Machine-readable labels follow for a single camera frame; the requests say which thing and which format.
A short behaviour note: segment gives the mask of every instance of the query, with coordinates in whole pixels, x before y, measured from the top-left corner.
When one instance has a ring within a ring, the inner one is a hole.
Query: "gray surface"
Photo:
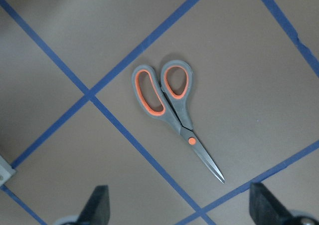
[[[0,203],[1,224],[35,224],[34,219],[2,191],[0,192]]]
[[[275,174],[263,183],[276,198],[294,215],[311,216],[318,219],[318,172],[310,173],[307,168],[316,167],[319,151],[304,157],[290,165],[278,174]],[[248,213],[249,191],[215,208],[208,215],[217,224],[253,225]]]
[[[91,88],[185,0],[7,0]]]
[[[185,0],[7,1],[91,87]],[[308,3],[318,5],[316,0]],[[301,14],[294,14],[296,21],[303,20]],[[3,9],[0,18],[5,28],[0,39],[5,44],[0,47],[0,153],[11,162],[81,92]],[[317,19],[309,17],[307,23],[317,24]],[[315,50],[317,34],[311,35]],[[225,185],[170,126],[147,116],[136,101],[134,68],[146,63],[159,74],[171,59],[185,60],[194,71],[188,104],[194,131]],[[319,139],[318,86],[316,75],[260,0],[201,0],[97,96],[202,207]],[[265,181],[288,207],[298,202],[294,209],[316,213],[317,153]],[[91,103],[18,167],[7,186],[51,224],[79,213],[99,184],[110,186],[113,225],[169,225],[194,212]],[[288,195],[285,184],[290,184]],[[304,186],[306,200],[302,193],[292,195]],[[10,206],[12,201],[1,194],[1,205]],[[209,215],[217,224],[250,224],[242,206],[246,194]],[[229,213],[234,214],[229,222],[222,220]],[[12,216],[3,225],[36,224],[21,209],[2,210],[0,216]],[[206,223],[196,219],[190,224]]]
[[[319,57],[319,0],[275,0],[294,25],[299,39]]]
[[[103,184],[109,185],[110,224],[170,225],[193,212],[91,103],[7,182],[48,224],[79,214],[94,187]]]
[[[225,185],[174,130],[144,113],[130,88],[138,64],[159,71],[172,57],[194,71],[190,116]],[[205,206],[318,139],[318,86],[260,0],[201,0],[98,97]]]
[[[0,7],[0,154],[11,163],[83,94]]]

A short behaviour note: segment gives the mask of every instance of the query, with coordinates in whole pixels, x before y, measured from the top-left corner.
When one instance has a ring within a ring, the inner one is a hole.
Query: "scissor handle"
[[[153,90],[163,107],[161,111],[155,111],[154,109],[152,109],[143,96],[143,93],[140,87],[140,82],[139,82],[139,77],[143,72],[147,73],[150,78]],[[178,120],[174,112],[172,111],[171,106],[169,105],[163,92],[161,91],[159,82],[156,78],[155,71],[152,67],[145,64],[139,65],[138,67],[136,67],[132,74],[132,86],[140,106],[144,109],[144,111],[149,116],[151,116],[152,118],[160,119],[167,122],[175,129],[177,133],[180,133],[180,129],[181,129],[180,121]]]
[[[180,95],[177,95],[174,93],[167,79],[168,72],[173,68],[180,68],[186,74],[186,85],[183,92]],[[188,109],[187,109],[187,98],[189,96],[192,83],[193,83],[192,69],[186,62],[182,60],[172,60],[163,66],[160,73],[160,80],[161,80],[161,89],[169,98],[183,127],[192,130],[193,125],[192,125],[192,122],[188,113]]]

